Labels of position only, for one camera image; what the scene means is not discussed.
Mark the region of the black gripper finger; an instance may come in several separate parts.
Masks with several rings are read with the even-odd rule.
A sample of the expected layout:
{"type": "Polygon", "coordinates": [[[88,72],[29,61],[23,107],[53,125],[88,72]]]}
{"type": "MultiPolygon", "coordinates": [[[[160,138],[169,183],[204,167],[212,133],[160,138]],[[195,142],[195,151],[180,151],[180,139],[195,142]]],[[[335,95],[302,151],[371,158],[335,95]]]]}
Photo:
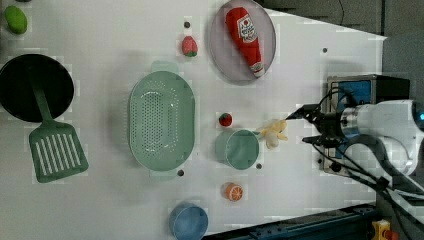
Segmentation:
{"type": "Polygon", "coordinates": [[[327,139],[322,135],[304,137],[302,141],[307,144],[318,146],[326,146],[328,144],[327,139]]]}
{"type": "Polygon", "coordinates": [[[287,120],[305,119],[308,121],[313,121],[316,117],[320,115],[320,113],[321,107],[319,104],[305,104],[293,113],[291,113],[287,117],[287,120]]]}

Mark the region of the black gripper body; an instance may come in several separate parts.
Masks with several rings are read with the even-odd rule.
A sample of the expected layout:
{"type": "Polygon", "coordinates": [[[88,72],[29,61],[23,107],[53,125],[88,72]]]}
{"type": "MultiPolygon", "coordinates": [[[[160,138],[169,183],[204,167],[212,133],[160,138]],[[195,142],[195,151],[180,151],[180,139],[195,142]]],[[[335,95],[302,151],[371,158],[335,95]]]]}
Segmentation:
{"type": "Polygon", "coordinates": [[[320,136],[314,141],[323,147],[338,147],[342,144],[344,134],[341,130],[341,115],[338,113],[320,113],[313,118],[313,125],[320,136]]]}

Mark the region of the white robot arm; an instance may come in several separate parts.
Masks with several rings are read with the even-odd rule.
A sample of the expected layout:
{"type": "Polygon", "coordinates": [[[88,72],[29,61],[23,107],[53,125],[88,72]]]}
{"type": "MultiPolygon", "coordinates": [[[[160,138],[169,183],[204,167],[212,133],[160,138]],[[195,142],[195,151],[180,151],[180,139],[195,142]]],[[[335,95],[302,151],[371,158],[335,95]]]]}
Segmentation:
{"type": "Polygon", "coordinates": [[[389,141],[394,147],[377,152],[391,155],[389,162],[405,175],[416,170],[422,157],[423,105],[414,100],[358,105],[333,113],[322,113],[319,104],[307,104],[287,117],[292,119],[313,124],[325,148],[336,148],[346,140],[350,144],[357,140],[369,148],[373,142],[368,139],[389,141]]]}

